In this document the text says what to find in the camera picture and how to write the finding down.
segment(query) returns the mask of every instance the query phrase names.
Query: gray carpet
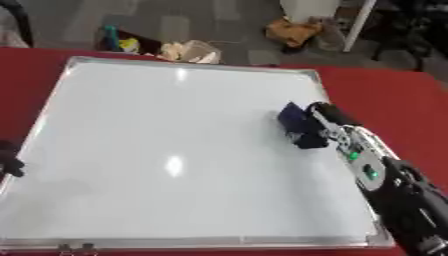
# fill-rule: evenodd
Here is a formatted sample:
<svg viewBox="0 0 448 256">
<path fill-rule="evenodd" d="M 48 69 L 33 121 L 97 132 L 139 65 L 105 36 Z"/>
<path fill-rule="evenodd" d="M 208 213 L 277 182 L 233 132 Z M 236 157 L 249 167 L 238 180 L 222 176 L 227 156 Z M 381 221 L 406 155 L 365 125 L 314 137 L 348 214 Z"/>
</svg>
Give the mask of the gray carpet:
<svg viewBox="0 0 448 256">
<path fill-rule="evenodd" d="M 389 51 L 380 62 L 369 59 L 375 43 L 360 40 L 351 53 L 314 48 L 284 55 L 261 33 L 283 15 L 278 0 L 20 0 L 31 16 L 36 46 L 93 49 L 102 25 L 144 37 L 171 41 L 210 42 L 223 51 L 229 65 L 313 64 L 409 69 L 405 52 Z M 434 54 L 427 72 L 448 83 L 448 61 Z"/>
</svg>

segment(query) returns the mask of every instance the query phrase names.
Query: yellow object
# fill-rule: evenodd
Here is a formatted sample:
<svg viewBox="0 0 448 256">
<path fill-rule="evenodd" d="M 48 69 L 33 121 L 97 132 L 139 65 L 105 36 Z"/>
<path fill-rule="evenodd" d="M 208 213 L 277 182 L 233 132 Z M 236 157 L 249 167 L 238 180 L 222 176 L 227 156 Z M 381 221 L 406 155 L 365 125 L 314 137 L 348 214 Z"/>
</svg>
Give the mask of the yellow object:
<svg viewBox="0 0 448 256">
<path fill-rule="evenodd" d="M 119 40 L 119 46 L 124 52 L 139 53 L 140 43 L 135 38 Z"/>
</svg>

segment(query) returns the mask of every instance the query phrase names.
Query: red table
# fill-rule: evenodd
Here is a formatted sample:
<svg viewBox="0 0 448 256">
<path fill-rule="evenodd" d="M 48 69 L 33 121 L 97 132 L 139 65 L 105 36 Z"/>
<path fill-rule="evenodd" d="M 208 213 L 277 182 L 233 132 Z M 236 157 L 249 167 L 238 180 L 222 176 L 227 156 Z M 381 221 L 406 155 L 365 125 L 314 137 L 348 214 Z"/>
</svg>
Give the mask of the red table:
<svg viewBox="0 0 448 256">
<path fill-rule="evenodd" d="M 0 48 L 0 138 L 22 143 L 71 56 L 146 59 L 98 52 Z M 305 68 L 285 66 L 282 68 Z M 425 73 L 384 69 L 316 69 L 333 103 L 371 129 L 403 159 L 448 191 L 448 93 Z M 131 253 L 108 253 L 127 255 Z M 141 255 L 402 255 L 394 250 L 146 252 Z"/>
</svg>

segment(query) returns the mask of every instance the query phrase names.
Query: bag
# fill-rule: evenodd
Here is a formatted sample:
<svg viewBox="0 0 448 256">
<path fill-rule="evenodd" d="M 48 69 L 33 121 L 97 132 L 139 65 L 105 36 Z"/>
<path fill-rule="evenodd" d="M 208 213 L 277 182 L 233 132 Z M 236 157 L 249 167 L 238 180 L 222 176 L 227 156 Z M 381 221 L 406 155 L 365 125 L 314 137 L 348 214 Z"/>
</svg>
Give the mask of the bag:
<svg viewBox="0 0 448 256">
<path fill-rule="evenodd" d="M 299 48 L 322 29 L 322 22 L 317 19 L 310 19 L 304 24 L 293 24 L 282 18 L 266 27 L 266 37 L 285 43 L 288 47 Z"/>
</svg>

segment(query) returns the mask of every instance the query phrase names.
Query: led light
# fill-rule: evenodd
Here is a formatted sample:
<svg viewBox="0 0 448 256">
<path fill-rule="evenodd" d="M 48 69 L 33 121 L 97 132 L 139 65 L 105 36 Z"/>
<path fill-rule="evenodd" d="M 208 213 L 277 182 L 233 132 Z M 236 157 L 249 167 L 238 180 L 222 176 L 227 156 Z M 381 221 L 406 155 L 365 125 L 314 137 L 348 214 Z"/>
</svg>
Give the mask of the led light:
<svg viewBox="0 0 448 256">
<path fill-rule="evenodd" d="M 350 153 L 350 155 L 348 156 L 348 159 L 354 161 L 354 160 L 358 159 L 358 157 L 359 157 L 359 153 L 358 153 L 358 152 L 352 152 L 352 153 Z"/>
</svg>

